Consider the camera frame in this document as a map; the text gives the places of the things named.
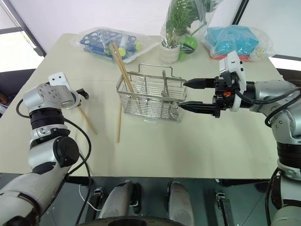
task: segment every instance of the green plant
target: green plant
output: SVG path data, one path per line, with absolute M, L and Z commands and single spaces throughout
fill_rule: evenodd
M 176 47 L 179 37 L 188 33 L 187 29 L 191 28 L 194 21 L 203 22 L 201 27 L 206 24 L 205 12 L 212 12 L 216 5 L 218 3 L 215 0 L 172 0 L 166 20 L 166 37 L 162 44 L 167 48 Z

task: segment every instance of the white wall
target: white wall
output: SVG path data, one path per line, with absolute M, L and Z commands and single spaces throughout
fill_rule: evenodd
M 11 0 L 47 52 L 63 33 L 96 26 L 159 35 L 170 0 Z M 231 24 L 241 0 L 224 0 L 214 25 Z
M 301 57 L 301 0 L 250 0 L 239 25 L 265 31 L 277 54 Z
M 0 6 L 0 29 L 15 27 L 14 23 L 8 17 L 6 12 Z

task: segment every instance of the potted plant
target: potted plant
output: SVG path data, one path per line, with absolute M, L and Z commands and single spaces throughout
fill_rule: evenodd
M 216 0 L 172 0 L 168 8 L 166 24 L 163 26 L 164 35 L 161 35 L 161 60 L 166 63 L 177 61 L 181 45 L 185 49 L 184 54 L 192 53 L 197 47 L 197 41 L 192 35 L 207 24 L 205 13 L 214 11 L 217 5 Z M 199 26 L 189 34 L 188 29 L 195 21 L 200 22 Z M 193 47 L 182 40 L 190 40 L 189 43 L 194 43 Z

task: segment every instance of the yellow object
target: yellow object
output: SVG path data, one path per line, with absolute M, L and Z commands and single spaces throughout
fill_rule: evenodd
M 119 51 L 119 53 L 120 53 L 120 55 L 122 56 L 122 57 L 124 57 L 125 55 L 126 55 L 126 50 L 124 49 L 124 48 L 122 48 L 122 47 L 119 47 L 118 48 L 118 51 Z
M 136 43 L 136 50 L 140 51 L 141 48 L 142 48 L 141 43 L 137 42 L 137 43 Z

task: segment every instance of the black cable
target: black cable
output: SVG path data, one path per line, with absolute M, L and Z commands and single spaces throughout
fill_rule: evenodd
M 20 107 L 20 104 L 21 104 L 22 102 L 23 102 L 23 99 L 21 99 L 21 100 L 19 101 L 19 103 L 17 104 L 17 106 L 16 106 L 16 112 L 17 112 L 17 114 L 20 115 L 21 117 L 29 119 L 29 118 L 30 118 L 29 116 L 23 115 L 23 114 L 21 114 L 21 112 L 19 111 L 19 107 Z
M 91 185 L 92 185 L 92 178 L 91 178 L 89 166 L 88 166 L 86 160 L 84 159 L 84 157 L 82 156 L 81 153 L 79 153 L 79 156 L 80 156 L 80 158 L 83 160 L 83 163 L 84 163 L 85 166 L 86 166 L 87 173 L 88 173 L 88 179 L 89 179 L 89 185 L 88 185 L 88 192 L 87 192 L 85 201 L 84 201 L 84 203 L 83 203 L 83 205 L 82 205 L 82 207 L 81 207 L 81 209 L 80 209 L 80 212 L 79 212 L 79 215 L 78 215 L 78 217 L 77 217 L 77 219 L 76 219 L 75 225 L 78 225 L 78 224 L 79 224 L 81 215 L 83 214 L 83 211 L 84 211 L 84 209 L 85 209 L 85 206 L 86 206 L 86 204 L 87 204 L 87 202 L 88 202 L 88 199 L 89 199 L 89 197 L 90 197 L 90 191 L 91 191 Z
M 238 89 L 236 89 L 234 91 L 235 91 L 235 94 L 237 96 L 239 96 L 239 98 L 241 98 L 243 101 L 245 101 L 247 103 L 250 103 L 250 104 L 253 104 L 253 105 L 267 105 L 267 104 L 271 104 L 271 103 L 274 103 L 276 101 L 282 100 L 282 99 L 286 98 L 287 96 L 291 95 L 292 93 L 294 93 L 298 90 L 301 90 L 301 87 L 295 87 L 292 90 L 287 91 L 286 93 L 284 93 L 284 94 L 282 94 L 278 97 L 271 98 L 271 99 L 268 99 L 268 100 L 254 100 L 254 99 L 251 99 L 251 98 L 243 95 Z
M 268 226 L 271 225 L 271 216 L 269 215 L 269 194 L 271 192 L 273 178 L 274 178 L 274 176 L 276 176 L 278 171 L 279 171 L 279 169 L 277 167 L 275 169 L 274 173 L 272 174 L 271 179 L 268 183 L 267 192 L 266 192 L 266 196 L 265 196 L 265 215 L 266 215 L 266 218 L 267 218 Z
M 271 124 L 269 124 L 269 120 L 278 112 L 286 109 L 288 106 L 294 104 L 296 101 L 298 101 L 301 98 L 301 93 L 296 96 L 294 99 L 292 99 L 291 101 L 287 102 L 285 105 L 282 105 L 281 107 L 277 108 L 276 110 L 274 110 L 272 113 L 270 113 L 267 118 L 264 121 L 264 124 L 266 124 L 268 127 L 272 127 Z
M 89 149 L 88 149 L 88 153 L 84 159 L 84 161 L 82 161 L 77 167 L 75 167 L 73 170 L 70 171 L 69 174 L 72 174 L 74 173 L 75 171 L 77 171 L 83 164 L 85 164 L 85 162 L 88 160 L 90 154 L 91 154 L 91 149 L 92 149 L 92 144 L 91 144 L 91 141 L 90 141 L 90 138 L 88 137 L 88 135 L 85 133 L 85 131 L 83 131 L 83 129 L 81 127 L 79 127 L 78 125 L 76 125 L 74 122 L 64 118 L 63 119 L 65 122 L 71 124 L 72 126 L 74 126 L 75 128 L 77 128 L 84 136 L 85 138 L 87 139 L 87 142 L 89 144 Z

